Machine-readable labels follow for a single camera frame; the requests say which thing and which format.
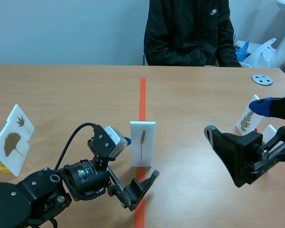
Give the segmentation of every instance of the white plastic stand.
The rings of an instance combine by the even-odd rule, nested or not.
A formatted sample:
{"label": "white plastic stand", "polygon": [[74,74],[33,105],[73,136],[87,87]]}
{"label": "white plastic stand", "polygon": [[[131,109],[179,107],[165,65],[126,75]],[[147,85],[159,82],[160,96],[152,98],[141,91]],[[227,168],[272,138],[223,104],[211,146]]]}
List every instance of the white plastic stand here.
{"label": "white plastic stand", "polygon": [[151,167],[156,122],[131,121],[133,167]]}

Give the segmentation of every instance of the red tape line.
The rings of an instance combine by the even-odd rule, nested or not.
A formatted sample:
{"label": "red tape line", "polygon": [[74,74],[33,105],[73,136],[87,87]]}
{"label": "red tape line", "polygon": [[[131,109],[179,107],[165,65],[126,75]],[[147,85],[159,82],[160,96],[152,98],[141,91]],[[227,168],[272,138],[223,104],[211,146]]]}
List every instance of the red tape line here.
{"label": "red tape line", "polygon": [[[139,121],[146,121],[146,78],[141,78],[141,89],[139,95]],[[136,178],[139,182],[145,180],[145,168],[139,167],[136,169]],[[145,218],[145,201],[141,200],[134,212],[134,228],[144,228]]]}

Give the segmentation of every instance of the white card holder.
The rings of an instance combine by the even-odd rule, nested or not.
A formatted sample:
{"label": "white card holder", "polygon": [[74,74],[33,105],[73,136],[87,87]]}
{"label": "white card holder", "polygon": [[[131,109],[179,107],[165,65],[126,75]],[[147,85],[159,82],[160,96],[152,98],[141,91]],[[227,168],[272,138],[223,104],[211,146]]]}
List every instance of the white card holder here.
{"label": "white card holder", "polygon": [[29,141],[31,139],[35,127],[28,119],[28,117],[24,114],[19,105],[16,104],[14,106],[6,121],[12,121],[13,124],[16,124],[18,126],[18,131],[26,139],[26,141]]}
{"label": "white card holder", "polygon": [[28,152],[27,140],[21,135],[19,128],[8,121],[0,132],[0,161],[18,177]]}
{"label": "white card holder", "polygon": [[131,121],[133,167],[151,167],[156,122]]}
{"label": "white card holder", "polygon": [[[254,95],[250,100],[249,104],[255,100],[259,100],[260,98],[257,95]],[[236,124],[236,127],[240,131],[242,135],[246,135],[256,129],[256,127],[260,124],[262,119],[264,118],[261,115],[258,115],[252,112],[249,109],[249,104],[247,105],[244,113]]]}

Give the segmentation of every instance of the black robotic arm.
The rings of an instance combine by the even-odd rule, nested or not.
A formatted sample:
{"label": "black robotic arm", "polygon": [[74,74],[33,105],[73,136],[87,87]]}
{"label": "black robotic arm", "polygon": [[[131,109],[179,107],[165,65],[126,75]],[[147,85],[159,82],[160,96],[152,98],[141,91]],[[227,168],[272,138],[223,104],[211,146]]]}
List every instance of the black robotic arm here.
{"label": "black robotic arm", "polygon": [[[88,140],[94,158],[58,169],[72,139],[85,126],[94,128],[94,137]],[[79,126],[67,142],[55,169],[44,168],[16,185],[0,183],[0,228],[37,228],[46,221],[57,228],[54,217],[70,206],[72,198],[75,201],[93,200],[103,195],[105,189],[110,196],[117,196],[123,208],[136,209],[159,172],[154,171],[143,183],[133,179],[125,188],[122,186],[108,162],[114,161],[129,141],[110,126],[105,129],[93,123]],[[63,181],[70,193],[65,191]]]}
{"label": "black robotic arm", "polygon": [[[285,120],[285,97],[254,101],[249,108],[259,115]],[[285,162],[285,127],[263,145],[263,135],[250,132],[245,136],[221,133],[215,126],[207,126],[204,134],[212,149],[220,157],[237,187],[252,184],[278,162]]]}

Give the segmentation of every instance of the person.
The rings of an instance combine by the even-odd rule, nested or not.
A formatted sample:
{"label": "person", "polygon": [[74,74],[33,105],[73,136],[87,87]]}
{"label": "person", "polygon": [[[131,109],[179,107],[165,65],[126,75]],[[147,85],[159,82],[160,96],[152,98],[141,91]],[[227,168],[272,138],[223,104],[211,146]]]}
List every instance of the person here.
{"label": "person", "polygon": [[241,67],[228,0],[150,0],[144,38],[148,65]]}

